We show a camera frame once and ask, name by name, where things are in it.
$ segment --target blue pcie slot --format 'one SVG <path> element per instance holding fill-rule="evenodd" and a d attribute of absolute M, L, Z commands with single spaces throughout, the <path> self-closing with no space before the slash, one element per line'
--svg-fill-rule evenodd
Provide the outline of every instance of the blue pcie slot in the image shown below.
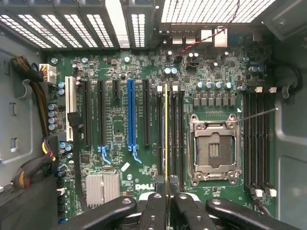
<path fill-rule="evenodd" d="M 135 161 L 142 163 L 138 158 L 138 148 L 136 144 L 136 121 L 135 121 L 135 85 L 133 79 L 128 79 L 128 150 L 132 152 Z"/>

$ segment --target motherboard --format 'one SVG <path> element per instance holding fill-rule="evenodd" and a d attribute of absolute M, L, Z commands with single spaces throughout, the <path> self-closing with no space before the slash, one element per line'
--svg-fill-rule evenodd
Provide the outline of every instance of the motherboard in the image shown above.
<path fill-rule="evenodd" d="M 49 129 L 59 138 L 65 202 L 75 193 L 73 155 L 80 154 L 83 192 L 93 208 L 118 196 L 155 191 L 157 175 L 177 175 L 181 192 L 200 201 L 223 197 L 274 215 L 274 88 L 266 43 L 155 51 L 50 54 L 57 84 L 49 88 Z M 67 114 L 80 113 L 80 153 Z"/>

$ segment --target cpu socket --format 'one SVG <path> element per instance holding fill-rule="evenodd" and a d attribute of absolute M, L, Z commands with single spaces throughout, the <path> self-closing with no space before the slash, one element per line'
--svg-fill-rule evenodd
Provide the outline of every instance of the cpu socket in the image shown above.
<path fill-rule="evenodd" d="M 226 121 L 200 121 L 196 114 L 191 115 L 188 141 L 188 170 L 193 186 L 208 180 L 236 184 L 242 171 L 240 126 L 234 114 Z"/>

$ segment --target wire bundle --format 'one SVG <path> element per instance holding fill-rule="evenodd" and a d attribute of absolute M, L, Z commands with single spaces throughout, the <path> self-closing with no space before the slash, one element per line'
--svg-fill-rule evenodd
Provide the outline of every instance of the wire bundle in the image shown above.
<path fill-rule="evenodd" d="M 181 53 L 180 53 L 179 55 L 182 56 L 188 49 L 190 49 L 190 48 L 192 48 L 192 47 L 194 47 L 194 46 L 200 44 L 201 42 L 203 42 L 203 41 L 205 41 L 205 40 L 208 40 L 208 39 L 210 39 L 210 38 L 212 38 L 212 37 L 215 37 L 215 36 L 219 35 L 221 32 L 223 32 L 225 29 L 227 29 L 227 27 L 228 27 L 228 26 L 234 21 L 234 19 L 236 18 L 236 14 L 238 13 L 239 8 L 240 8 L 240 0 L 238 0 L 238 2 L 236 3 L 236 11 L 235 11 L 234 14 L 232 15 L 232 19 L 229 21 L 229 23 L 227 23 L 227 25 L 225 25 L 223 28 L 221 28 L 220 31 L 214 33 L 213 35 L 210 35 L 210 36 L 208 36 L 208 37 L 206 37 L 206 38 L 204 38 L 204 39 L 202 39 L 202 40 L 200 40 L 200 41 L 195 42 L 195 43 L 192 44 L 192 45 L 189 45 L 189 46 L 185 47 L 183 50 L 181 50 Z"/>

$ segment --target microchip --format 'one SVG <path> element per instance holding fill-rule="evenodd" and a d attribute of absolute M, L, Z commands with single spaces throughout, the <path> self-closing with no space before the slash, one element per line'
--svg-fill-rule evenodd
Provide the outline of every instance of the microchip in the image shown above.
<path fill-rule="evenodd" d="M 89 154 L 81 154 L 81 163 L 89 164 L 90 163 L 90 155 Z"/>
<path fill-rule="evenodd" d="M 117 60 L 116 60 L 116 59 L 112 59 L 112 60 L 111 60 L 111 65 L 112 65 L 112 66 L 117 65 Z"/>
<path fill-rule="evenodd" d="M 183 81 L 184 81 L 185 83 L 189 83 L 189 82 L 190 82 L 190 78 L 189 78 L 189 77 L 184 77 Z"/>
<path fill-rule="evenodd" d="M 122 136 L 117 136 L 117 137 L 115 137 L 115 141 L 123 141 L 123 137 Z"/>
<path fill-rule="evenodd" d="M 221 79 L 221 74 L 220 74 L 220 73 L 217 73 L 217 74 L 215 75 L 215 79 Z"/>

